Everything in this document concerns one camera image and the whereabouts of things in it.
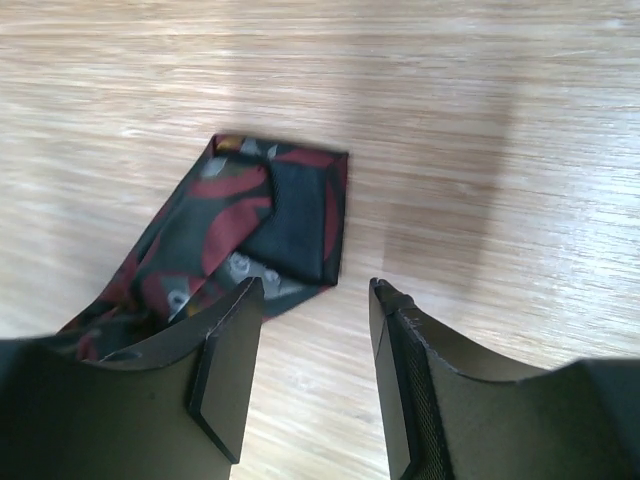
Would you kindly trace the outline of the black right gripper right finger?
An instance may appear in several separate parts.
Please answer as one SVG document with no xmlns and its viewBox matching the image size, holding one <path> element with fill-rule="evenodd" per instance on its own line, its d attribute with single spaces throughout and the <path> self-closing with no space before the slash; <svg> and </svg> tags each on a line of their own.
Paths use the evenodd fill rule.
<svg viewBox="0 0 640 480">
<path fill-rule="evenodd" d="M 394 479 L 635 479 L 639 363 L 540 369 L 369 285 L 369 325 Z"/>
</svg>

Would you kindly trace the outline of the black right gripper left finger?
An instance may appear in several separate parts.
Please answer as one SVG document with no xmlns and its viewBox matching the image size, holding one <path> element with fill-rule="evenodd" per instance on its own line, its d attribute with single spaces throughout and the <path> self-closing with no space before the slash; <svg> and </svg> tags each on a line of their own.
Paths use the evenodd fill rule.
<svg viewBox="0 0 640 480">
<path fill-rule="evenodd" d="M 101 361 L 51 337 L 1 344 L 5 479 L 226 479 L 241 455 L 262 325 L 257 278 Z"/>
</svg>

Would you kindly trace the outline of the dark red patterned tie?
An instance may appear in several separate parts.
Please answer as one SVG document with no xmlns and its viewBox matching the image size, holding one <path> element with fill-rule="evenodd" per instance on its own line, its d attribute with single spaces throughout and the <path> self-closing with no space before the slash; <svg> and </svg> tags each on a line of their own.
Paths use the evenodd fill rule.
<svg viewBox="0 0 640 480">
<path fill-rule="evenodd" d="M 346 218 L 344 151 L 217 134 L 104 290 L 55 336 L 95 361 L 206 309 L 248 278 L 265 318 L 336 286 Z"/>
</svg>

